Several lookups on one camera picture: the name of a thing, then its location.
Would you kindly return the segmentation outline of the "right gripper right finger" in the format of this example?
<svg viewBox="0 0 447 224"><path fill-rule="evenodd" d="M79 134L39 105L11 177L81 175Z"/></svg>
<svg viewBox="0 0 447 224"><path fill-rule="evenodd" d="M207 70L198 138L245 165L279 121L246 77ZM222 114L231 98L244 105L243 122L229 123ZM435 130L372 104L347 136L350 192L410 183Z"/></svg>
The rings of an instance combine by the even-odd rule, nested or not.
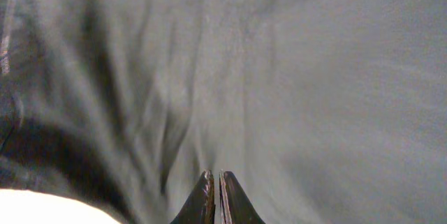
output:
<svg viewBox="0 0 447 224"><path fill-rule="evenodd" d="M219 173L221 224L265 224L231 171Z"/></svg>

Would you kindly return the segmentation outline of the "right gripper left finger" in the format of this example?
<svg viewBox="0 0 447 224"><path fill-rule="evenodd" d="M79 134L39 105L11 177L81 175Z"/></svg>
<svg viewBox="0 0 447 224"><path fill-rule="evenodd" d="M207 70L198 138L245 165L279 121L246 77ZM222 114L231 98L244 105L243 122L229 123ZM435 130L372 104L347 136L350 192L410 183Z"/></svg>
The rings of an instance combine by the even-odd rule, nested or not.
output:
<svg viewBox="0 0 447 224"><path fill-rule="evenodd" d="M170 224L214 224L215 217L214 177L205 170Z"/></svg>

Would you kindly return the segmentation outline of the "black shorts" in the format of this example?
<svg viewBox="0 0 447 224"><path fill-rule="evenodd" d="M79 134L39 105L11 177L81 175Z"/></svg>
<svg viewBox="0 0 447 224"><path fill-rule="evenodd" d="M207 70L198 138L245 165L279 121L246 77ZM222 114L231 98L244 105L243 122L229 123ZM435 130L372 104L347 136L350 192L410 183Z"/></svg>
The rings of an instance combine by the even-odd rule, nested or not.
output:
<svg viewBox="0 0 447 224"><path fill-rule="evenodd" d="M446 222L446 0L1 0L1 222Z"/></svg>

